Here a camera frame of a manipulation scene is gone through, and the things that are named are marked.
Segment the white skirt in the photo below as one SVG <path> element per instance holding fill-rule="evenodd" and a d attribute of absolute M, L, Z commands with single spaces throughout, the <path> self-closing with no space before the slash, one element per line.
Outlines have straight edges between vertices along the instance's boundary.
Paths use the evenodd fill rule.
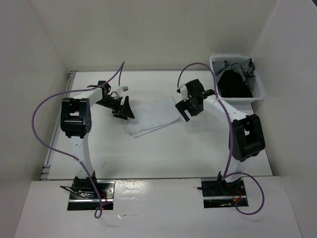
<path fill-rule="evenodd" d="M 133 106 L 132 111 L 135 118 L 125 120 L 123 124 L 134 138 L 182 121 L 172 96 Z"/>

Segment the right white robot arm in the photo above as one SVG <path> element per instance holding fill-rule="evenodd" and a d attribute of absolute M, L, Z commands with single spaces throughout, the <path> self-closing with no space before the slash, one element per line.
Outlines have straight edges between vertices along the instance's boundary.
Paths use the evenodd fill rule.
<path fill-rule="evenodd" d="M 220 99 L 214 90 L 205 90 L 198 79 L 181 85 L 177 93 L 182 100 L 175 107 L 186 121 L 207 111 L 229 126 L 228 161 L 218 173 L 215 187 L 219 193 L 228 195 L 241 179 L 247 160 L 265 148 L 261 120 L 256 114 L 248 115 L 237 110 Z"/>

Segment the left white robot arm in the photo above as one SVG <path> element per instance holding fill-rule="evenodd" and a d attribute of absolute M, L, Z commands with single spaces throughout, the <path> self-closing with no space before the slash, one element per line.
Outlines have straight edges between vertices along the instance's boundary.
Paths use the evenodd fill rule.
<path fill-rule="evenodd" d="M 118 93 L 112 96 L 111 86 L 105 81 L 90 85 L 87 90 L 75 97 L 63 98 L 61 103 L 60 127 L 69 139 L 76 162 L 73 185 L 68 190 L 83 198 L 100 195 L 95 170 L 89 152 L 89 133 L 92 129 L 91 107 L 95 104 L 111 109 L 112 115 L 120 119 L 134 119 L 129 97 Z"/>

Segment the black skirt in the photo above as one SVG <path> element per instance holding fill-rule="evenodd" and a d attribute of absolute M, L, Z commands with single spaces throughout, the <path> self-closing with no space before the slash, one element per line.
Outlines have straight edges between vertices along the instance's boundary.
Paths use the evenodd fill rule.
<path fill-rule="evenodd" d="M 218 82 L 218 89 L 225 98 L 252 98 L 252 92 L 243 82 L 242 76 L 234 70 L 226 70 Z"/>

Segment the white plastic basket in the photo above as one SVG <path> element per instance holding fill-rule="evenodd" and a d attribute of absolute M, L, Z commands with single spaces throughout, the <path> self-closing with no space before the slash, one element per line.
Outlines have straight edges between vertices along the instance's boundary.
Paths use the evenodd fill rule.
<path fill-rule="evenodd" d="M 213 68 L 213 62 L 216 62 L 217 60 L 233 60 L 234 62 L 238 62 L 241 60 L 247 60 L 249 59 L 249 56 L 245 56 L 245 55 L 237 55 L 237 54 L 220 54 L 220 55 L 212 55 L 209 58 L 209 63 L 210 63 L 210 67 L 211 69 L 215 72 L 214 68 Z M 258 101 L 258 100 L 262 100 L 264 98 L 264 86 L 262 84 L 260 75 L 258 74 L 258 72 L 255 70 L 254 71 L 255 74 L 255 79 L 253 80 L 253 82 L 251 83 L 251 93 L 252 93 L 252 97 L 247 97 L 247 98 L 226 98 L 226 97 L 222 97 L 221 94 L 218 92 L 218 97 L 224 101 L 226 101 L 227 103 L 230 104 L 240 104 L 240 105 L 245 105 L 245 104 L 251 104 L 254 101 Z"/>

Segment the grey skirt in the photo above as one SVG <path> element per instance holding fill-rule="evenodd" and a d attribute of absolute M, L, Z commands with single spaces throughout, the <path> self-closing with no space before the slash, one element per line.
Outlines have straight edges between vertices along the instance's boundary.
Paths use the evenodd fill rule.
<path fill-rule="evenodd" d="M 217 83 L 219 83 L 226 71 L 233 70 L 235 73 L 240 74 L 242 81 L 247 84 L 250 89 L 253 88 L 256 77 L 255 65 L 251 58 L 221 58 L 212 59 L 211 62 Z"/>

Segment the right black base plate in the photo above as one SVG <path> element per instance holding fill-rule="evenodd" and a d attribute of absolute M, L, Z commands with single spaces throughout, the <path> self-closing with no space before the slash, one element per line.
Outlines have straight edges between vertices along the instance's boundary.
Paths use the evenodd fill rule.
<path fill-rule="evenodd" d="M 197 190 L 202 192 L 204 208 L 248 207 L 244 182 L 239 179 L 229 185 L 221 179 L 201 179 Z"/>

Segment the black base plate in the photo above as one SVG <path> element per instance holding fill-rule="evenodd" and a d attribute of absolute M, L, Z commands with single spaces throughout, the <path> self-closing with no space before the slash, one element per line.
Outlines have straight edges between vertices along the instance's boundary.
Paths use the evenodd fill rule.
<path fill-rule="evenodd" d="M 68 211 L 93 211 L 98 210 L 100 206 L 100 200 L 95 190 L 90 188 L 75 188 L 72 186 L 63 186 L 60 188 L 69 192 L 69 200 L 67 205 Z M 113 210 L 114 201 L 114 189 L 115 182 L 113 181 L 100 181 L 97 184 L 101 201 L 103 204 L 103 210 Z"/>
<path fill-rule="evenodd" d="M 202 192 L 204 208 L 248 207 L 244 182 L 239 179 L 229 185 L 221 179 L 201 179 L 197 190 Z"/>

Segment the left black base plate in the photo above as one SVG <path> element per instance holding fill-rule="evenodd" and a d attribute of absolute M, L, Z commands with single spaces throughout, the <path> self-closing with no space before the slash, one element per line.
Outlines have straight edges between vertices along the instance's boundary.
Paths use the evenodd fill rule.
<path fill-rule="evenodd" d="M 75 188 L 72 186 L 63 186 L 60 188 L 69 192 L 69 200 L 67 205 L 68 211 L 93 211 L 98 210 L 100 206 L 100 200 L 95 190 L 90 188 Z M 97 184 L 101 201 L 103 204 L 103 210 L 113 210 L 114 201 L 114 189 L 115 182 L 113 181 L 100 181 Z"/>

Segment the aluminium table edge rail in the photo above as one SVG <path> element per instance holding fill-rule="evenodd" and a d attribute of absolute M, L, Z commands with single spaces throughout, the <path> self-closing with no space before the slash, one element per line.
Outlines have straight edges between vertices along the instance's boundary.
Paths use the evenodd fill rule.
<path fill-rule="evenodd" d="M 76 70 L 70 71 L 69 76 L 68 76 L 66 89 L 65 89 L 66 91 L 68 91 L 72 88 L 76 73 L 77 73 Z M 54 126 L 53 135 L 52 135 L 50 143 L 49 143 L 50 147 L 54 147 L 56 144 L 55 139 L 58 138 L 59 127 L 60 127 L 60 113 L 57 116 L 57 121 L 56 121 L 55 126 Z M 46 159 L 44 161 L 44 164 L 43 164 L 43 167 L 41 170 L 39 181 L 42 181 L 42 180 L 47 181 L 48 180 L 48 176 L 49 176 L 49 172 L 50 172 L 50 168 L 51 168 L 51 164 L 52 164 L 53 153 L 54 153 L 54 151 L 49 148 L 47 151 Z"/>

